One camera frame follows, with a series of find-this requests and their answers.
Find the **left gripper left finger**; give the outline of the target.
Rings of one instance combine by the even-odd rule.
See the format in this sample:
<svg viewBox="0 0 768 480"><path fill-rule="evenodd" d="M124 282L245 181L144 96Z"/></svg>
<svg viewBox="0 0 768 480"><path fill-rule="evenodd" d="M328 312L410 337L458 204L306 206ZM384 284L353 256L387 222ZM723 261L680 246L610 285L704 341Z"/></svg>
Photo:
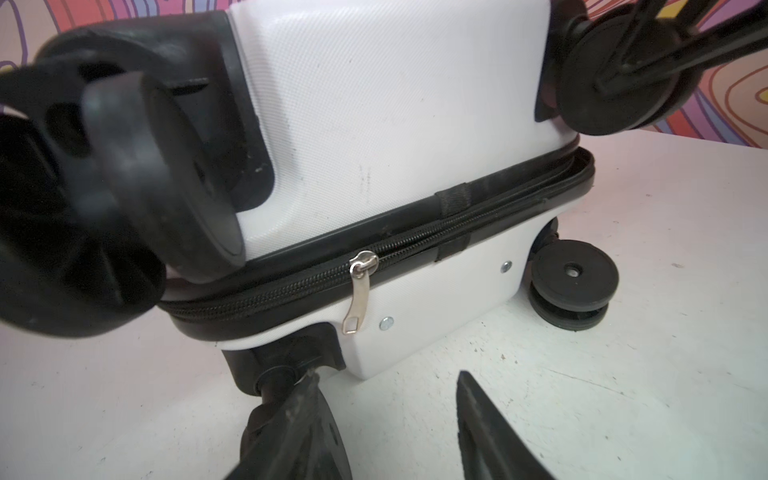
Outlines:
<svg viewBox="0 0 768 480"><path fill-rule="evenodd" d="M270 370L256 383L261 404L241 436L229 479L350 479L352 471L332 411L313 371L299 378Z"/></svg>

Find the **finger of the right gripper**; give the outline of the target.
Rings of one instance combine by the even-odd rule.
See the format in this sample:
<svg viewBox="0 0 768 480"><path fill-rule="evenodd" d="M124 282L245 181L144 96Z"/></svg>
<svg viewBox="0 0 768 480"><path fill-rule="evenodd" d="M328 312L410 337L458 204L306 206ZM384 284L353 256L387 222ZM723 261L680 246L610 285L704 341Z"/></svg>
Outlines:
<svg viewBox="0 0 768 480"><path fill-rule="evenodd" d="M644 60L628 57L663 9L662 2L634 4L613 53L596 74L596 87L608 96L622 94L668 79L677 73L728 63L767 48L767 4L751 8L696 33L682 43Z"/></svg>
<svg viewBox="0 0 768 480"><path fill-rule="evenodd" d="M705 47L696 45L697 41L702 40L698 35L690 37L688 44L677 44L666 50L656 46L650 57L631 59L638 43L648 38L653 39L650 30L652 26L658 25L657 16L664 5L664 1L635 3L614 52L598 71L599 81L658 81L696 68L707 61Z"/></svg>

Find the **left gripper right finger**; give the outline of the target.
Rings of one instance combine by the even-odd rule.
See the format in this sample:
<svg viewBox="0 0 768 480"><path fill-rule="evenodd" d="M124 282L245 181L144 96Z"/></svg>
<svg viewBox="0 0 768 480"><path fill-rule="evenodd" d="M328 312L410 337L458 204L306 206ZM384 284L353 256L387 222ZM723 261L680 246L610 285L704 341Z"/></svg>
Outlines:
<svg viewBox="0 0 768 480"><path fill-rule="evenodd" d="M465 479L554 479L468 371L459 373L456 402Z"/></svg>

